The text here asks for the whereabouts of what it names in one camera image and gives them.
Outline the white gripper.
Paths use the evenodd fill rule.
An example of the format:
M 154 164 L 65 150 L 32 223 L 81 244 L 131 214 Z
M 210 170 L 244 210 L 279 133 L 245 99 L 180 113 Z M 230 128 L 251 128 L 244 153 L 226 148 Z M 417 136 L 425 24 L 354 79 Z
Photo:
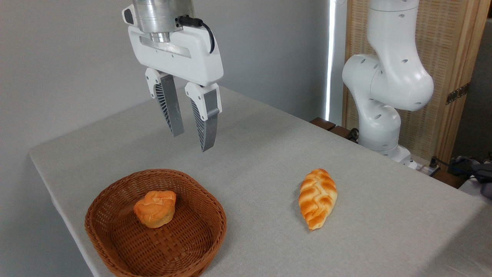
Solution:
M 190 81 L 190 98 L 202 152 L 214 146 L 223 111 L 216 82 L 223 63 L 211 30 L 194 16 L 191 3 L 133 3 L 122 11 L 128 34 L 145 72 L 151 97 L 158 100 L 174 137 L 183 133 L 175 77 Z

